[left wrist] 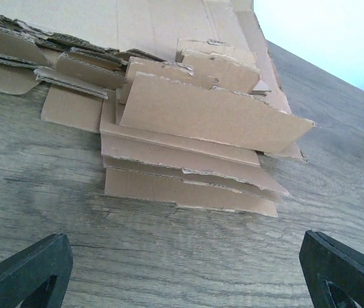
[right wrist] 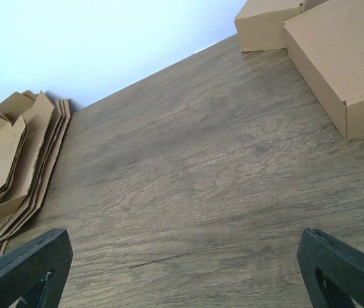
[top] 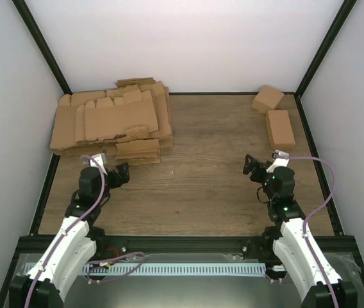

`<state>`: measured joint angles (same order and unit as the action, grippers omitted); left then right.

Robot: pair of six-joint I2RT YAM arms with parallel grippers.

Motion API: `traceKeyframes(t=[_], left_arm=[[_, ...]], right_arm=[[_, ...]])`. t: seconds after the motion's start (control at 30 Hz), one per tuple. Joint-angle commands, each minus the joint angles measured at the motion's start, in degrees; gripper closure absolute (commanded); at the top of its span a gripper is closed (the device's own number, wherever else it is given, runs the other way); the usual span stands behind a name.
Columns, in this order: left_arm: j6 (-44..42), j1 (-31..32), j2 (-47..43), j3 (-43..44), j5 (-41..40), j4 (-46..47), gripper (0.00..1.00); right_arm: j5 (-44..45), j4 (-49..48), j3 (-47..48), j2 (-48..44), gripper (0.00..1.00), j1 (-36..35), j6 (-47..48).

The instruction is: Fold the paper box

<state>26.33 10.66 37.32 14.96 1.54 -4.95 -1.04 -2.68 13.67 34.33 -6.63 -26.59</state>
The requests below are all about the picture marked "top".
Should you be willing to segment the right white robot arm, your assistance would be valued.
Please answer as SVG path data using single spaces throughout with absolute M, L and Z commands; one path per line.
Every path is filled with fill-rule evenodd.
M 276 150 L 272 160 L 260 162 L 245 156 L 243 173 L 260 185 L 273 226 L 263 233 L 261 249 L 278 258 L 296 286 L 302 307 L 357 307 L 358 292 L 330 265 L 311 234 L 309 216 L 294 198 L 295 173 L 291 156 Z

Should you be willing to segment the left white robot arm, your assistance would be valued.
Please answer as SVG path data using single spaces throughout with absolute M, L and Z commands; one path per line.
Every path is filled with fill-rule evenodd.
M 83 266 L 107 254 L 104 230 L 94 223 L 110 191 L 129 182 L 129 166 L 123 163 L 109 171 L 96 158 L 89 163 L 80 172 L 78 189 L 51 244 L 27 274 L 13 278 L 10 307 L 63 307 Z

